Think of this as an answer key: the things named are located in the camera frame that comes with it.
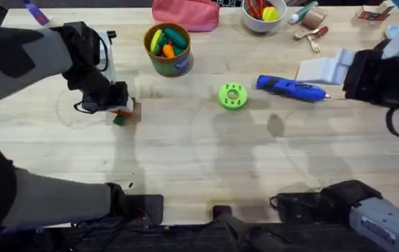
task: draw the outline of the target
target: light wood tabletop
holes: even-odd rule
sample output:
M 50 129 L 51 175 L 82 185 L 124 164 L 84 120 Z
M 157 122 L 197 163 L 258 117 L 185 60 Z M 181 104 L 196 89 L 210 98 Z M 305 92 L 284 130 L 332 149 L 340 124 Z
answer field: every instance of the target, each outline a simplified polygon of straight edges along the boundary
M 293 40 L 300 26 L 287 18 L 256 36 L 243 27 L 241 9 L 222 8 L 215 30 L 191 34 L 194 64 L 177 78 L 157 74 L 144 50 L 151 9 L 44 9 L 57 24 L 85 21 L 117 31 L 118 80 L 128 83 L 139 106 L 118 127 L 110 113 L 76 112 L 80 92 L 68 91 L 61 76 L 49 77 L 0 101 L 0 149 L 37 174 L 162 194 L 168 224 L 205 223 L 215 204 L 232 205 L 245 221 L 277 221 L 270 196 L 348 179 L 399 207 L 399 138 L 385 126 L 385 108 L 343 99 L 342 86 L 322 85 L 333 99 L 315 104 L 254 88 L 260 74 L 294 78 L 301 60 L 334 57 L 341 47 L 373 48 L 388 25 L 399 25 L 397 8 L 379 27 L 354 22 L 359 7 L 324 8 L 329 32 L 319 54 L 306 39 Z M 14 9 L 3 26 L 39 28 L 26 10 Z M 248 90 L 242 110 L 226 111 L 217 102 L 226 82 Z M 399 129 L 399 112 L 395 123 Z

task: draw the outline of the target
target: small items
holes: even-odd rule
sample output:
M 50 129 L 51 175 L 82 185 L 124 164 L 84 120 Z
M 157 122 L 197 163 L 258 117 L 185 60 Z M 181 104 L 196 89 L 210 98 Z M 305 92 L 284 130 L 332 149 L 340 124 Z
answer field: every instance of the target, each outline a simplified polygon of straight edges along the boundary
M 301 21 L 305 17 L 305 15 L 307 14 L 307 12 L 310 10 L 310 8 L 313 7 L 313 6 L 318 6 L 318 2 L 317 1 L 313 1 L 313 2 L 311 2 L 309 4 L 307 4 L 306 6 L 304 6 L 304 8 L 301 8 L 296 13 L 294 13 L 288 19 L 288 22 L 290 23 L 290 25 L 294 25 L 295 23 Z
M 278 20 L 281 16 L 277 12 L 276 7 L 270 6 L 263 9 L 262 19 L 265 22 Z
M 176 46 L 181 49 L 187 48 L 187 41 L 178 32 L 170 28 L 165 28 L 164 32 L 165 36 L 167 36 L 167 38 L 172 41 Z
M 312 50 L 314 53 L 319 53 L 319 52 L 321 51 L 321 49 L 319 48 L 318 43 L 317 43 L 317 42 L 314 42 L 310 35 L 307 35 L 307 39 L 308 39 L 308 41 L 310 42 L 311 50 Z
M 155 34 L 153 35 L 153 38 L 151 39 L 151 44 L 150 44 L 150 52 L 153 55 L 158 55 L 160 53 L 160 41 L 164 38 L 164 33 L 162 32 L 161 29 L 157 30 Z
M 265 90 L 306 102 L 319 102 L 325 98 L 330 98 L 330 95 L 318 86 L 276 76 L 259 76 L 256 87 L 259 90 Z
M 299 39 L 304 38 L 307 35 L 317 34 L 318 32 L 319 32 L 319 29 L 314 29 L 313 31 L 306 31 L 301 34 L 296 33 L 294 38 L 295 38 L 295 40 L 299 40 Z
M 177 47 L 176 45 L 173 45 L 173 51 L 174 51 L 174 55 L 175 55 L 175 56 L 178 56 L 178 55 L 180 55 L 181 53 L 184 53 L 184 50 L 183 50 L 183 49 L 180 49 L 180 48 Z
M 187 41 L 173 29 L 158 29 L 150 43 L 150 52 L 154 56 L 174 58 L 184 52 Z
M 174 58 L 174 50 L 171 41 L 167 45 L 164 45 L 162 51 L 166 58 L 168 59 Z
M 226 83 L 218 91 L 218 101 L 225 109 L 241 109 L 248 101 L 248 92 L 238 83 Z
M 318 6 L 313 6 L 305 15 L 304 19 L 301 22 L 301 25 L 310 28 L 316 29 L 322 23 L 324 18 L 326 18 L 328 12 Z
M 294 39 L 299 40 L 304 37 L 307 37 L 307 40 L 310 43 L 311 50 L 315 53 L 319 53 L 321 49 L 319 48 L 318 43 L 316 43 L 314 40 L 322 38 L 327 32 L 328 32 L 328 27 L 324 26 L 320 29 L 314 29 L 313 31 L 304 32 L 302 34 L 295 34 Z
M 319 31 L 316 33 L 315 39 L 322 38 L 327 32 L 328 32 L 327 26 L 320 28 Z
M 392 1 L 383 1 L 379 6 L 361 6 L 356 17 L 359 20 L 383 22 L 389 17 L 389 12 L 395 7 Z

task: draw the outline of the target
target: black cable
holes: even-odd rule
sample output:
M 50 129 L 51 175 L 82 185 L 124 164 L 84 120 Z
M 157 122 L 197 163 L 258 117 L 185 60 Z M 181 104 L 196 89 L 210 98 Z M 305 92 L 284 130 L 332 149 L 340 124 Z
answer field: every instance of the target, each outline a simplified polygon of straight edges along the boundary
M 104 54 L 105 54 L 105 58 L 106 58 L 106 63 L 104 65 L 103 69 L 99 69 L 100 71 L 106 71 L 109 67 L 109 57 L 108 57 L 108 48 L 106 47 L 106 43 L 104 42 L 104 40 L 101 38 L 101 36 L 99 35 L 99 39 L 101 41 L 101 43 L 103 44 L 103 48 L 104 48 Z
M 393 114 L 398 109 L 399 108 L 390 108 L 386 113 L 386 126 L 388 127 L 389 132 L 396 137 L 399 137 L 399 133 L 397 132 L 393 124 Z
M 66 251 L 66 250 L 68 250 L 68 249 L 71 249 L 71 248 L 73 248 L 73 247 L 79 245 L 79 244 L 80 244 L 86 237 L 88 237 L 88 235 L 89 235 L 92 231 L 94 231 L 95 229 L 97 229 L 97 227 L 92 227 L 90 230 L 86 231 L 86 232 L 81 236 L 81 238 L 78 239 L 77 241 L 75 241 L 74 243 L 72 243 L 72 244 L 70 244 L 70 245 L 68 245 L 68 246 L 65 246 L 64 248 L 60 248 L 60 249 L 54 250 L 53 252 L 64 252 L 64 251 Z
M 114 241 L 114 239 L 122 232 L 122 230 L 126 227 L 127 221 L 123 219 L 119 224 L 118 227 L 113 231 L 113 235 L 109 237 L 109 239 L 103 244 L 98 252 L 104 252 L 106 248 Z
M 269 199 L 269 204 L 271 205 L 271 207 L 272 207 L 274 210 L 279 211 L 279 208 L 277 207 L 277 205 L 275 205 L 275 204 L 273 203 L 274 200 L 277 200 L 277 196 L 271 197 L 271 198 Z

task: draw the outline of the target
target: pink pouch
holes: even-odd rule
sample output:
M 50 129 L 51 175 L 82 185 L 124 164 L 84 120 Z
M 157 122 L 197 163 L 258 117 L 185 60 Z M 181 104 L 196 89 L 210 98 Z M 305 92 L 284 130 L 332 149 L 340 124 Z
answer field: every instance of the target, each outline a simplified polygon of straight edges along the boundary
M 181 25 L 189 32 L 210 32 L 219 21 L 220 6 L 211 0 L 153 0 L 156 22 Z

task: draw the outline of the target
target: green 3d printed part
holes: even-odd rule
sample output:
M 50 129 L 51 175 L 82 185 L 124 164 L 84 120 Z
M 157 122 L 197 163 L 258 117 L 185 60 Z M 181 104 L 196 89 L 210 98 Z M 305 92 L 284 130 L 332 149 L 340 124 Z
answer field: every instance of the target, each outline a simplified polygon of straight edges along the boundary
M 248 101 L 248 92 L 238 83 L 226 83 L 218 91 L 218 100 L 225 109 L 241 109 Z

